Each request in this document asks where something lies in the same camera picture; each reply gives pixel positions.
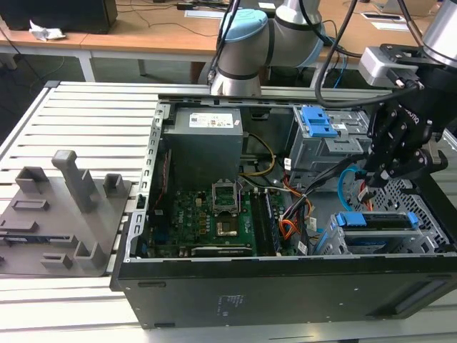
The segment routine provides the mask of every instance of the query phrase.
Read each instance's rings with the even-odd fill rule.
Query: white paper
[[[309,225],[307,226],[308,229],[317,231],[317,219],[314,217],[309,218]]]
[[[397,23],[373,23],[374,27],[378,30],[391,30],[391,31],[409,31],[406,24]]]
[[[46,27],[35,25],[32,20],[30,21],[29,32],[40,41],[65,38],[65,35],[62,34],[60,29],[47,29]]]
[[[232,129],[233,117],[231,113],[193,113],[189,117],[189,127]]]
[[[275,9],[276,7],[271,2],[259,2],[258,6],[261,9]]]
[[[206,18],[206,19],[222,19],[224,12],[216,11],[185,11],[184,16],[189,18]]]

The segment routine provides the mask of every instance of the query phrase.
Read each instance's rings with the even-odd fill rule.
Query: label sticker
[[[347,130],[348,129],[345,124],[332,124],[331,127],[333,127],[335,130]]]
[[[244,295],[221,295],[217,301],[216,315],[228,317],[240,312],[239,308],[243,306]]]
[[[233,117],[231,113],[193,113],[189,117],[189,126],[232,129]]]
[[[305,244],[303,244],[302,241],[298,242],[297,249],[300,250],[303,255],[308,254],[308,247]]]

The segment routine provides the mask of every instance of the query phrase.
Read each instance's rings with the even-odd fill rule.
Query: white table
[[[75,150],[78,165],[90,168],[93,177],[111,171],[121,173],[134,182],[133,195],[138,187],[157,93],[183,91],[208,93],[203,86],[76,82],[62,82],[55,89],[43,89],[0,147],[0,213],[18,189],[14,178],[23,166],[42,166],[48,175],[57,175],[51,165],[57,149]],[[264,89],[265,94],[279,92],[312,95],[305,89]],[[326,91],[324,95],[332,94],[341,91]],[[347,94],[357,96],[355,91],[346,91]],[[372,91],[360,94],[373,96]],[[440,173],[441,181],[455,179],[452,170]],[[126,215],[133,205],[130,200]],[[108,273],[113,269],[118,246],[119,237]],[[124,294],[111,292],[109,282],[109,275],[75,279],[0,276],[0,342],[292,343],[361,338],[361,342],[372,343],[444,343],[457,340],[457,292],[406,320],[143,330]]]

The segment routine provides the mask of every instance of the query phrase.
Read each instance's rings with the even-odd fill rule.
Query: blue latch
[[[365,227],[366,220],[362,212],[340,212],[336,215],[336,221],[340,227]]]
[[[416,216],[414,212],[408,212],[408,218],[414,229],[419,228],[419,218]]]
[[[331,138],[338,136],[338,132],[330,125],[330,119],[321,107],[303,106],[301,108],[301,119],[309,128],[309,136],[311,137]]]

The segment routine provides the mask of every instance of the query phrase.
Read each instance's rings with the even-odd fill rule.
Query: wooden desk
[[[15,46],[23,54],[50,54],[75,56],[79,58],[86,81],[95,81],[92,59],[120,58],[138,59],[140,74],[145,74],[144,60],[164,61],[210,61],[216,48],[216,35],[219,30],[218,19],[195,19],[184,16],[171,6],[134,6],[132,11],[130,0],[117,0],[118,20],[107,35],[70,33],[68,38],[60,41],[38,41],[27,31],[11,31],[7,33]],[[145,5],[141,0],[133,0],[134,4]],[[337,27],[341,25],[348,1],[321,0],[319,10],[323,20],[334,20]],[[409,32],[378,30],[370,21],[359,13],[376,11],[372,4],[358,3],[355,13],[340,42],[349,51],[363,53],[366,46],[382,43],[416,45]],[[419,28],[425,31],[431,17],[417,19]],[[206,35],[190,32],[188,29]],[[331,23],[326,24],[329,35],[334,36]],[[323,49],[316,62],[319,68],[327,55]],[[15,53],[4,37],[0,37],[0,52]],[[356,66],[357,59],[349,59],[348,68]]]

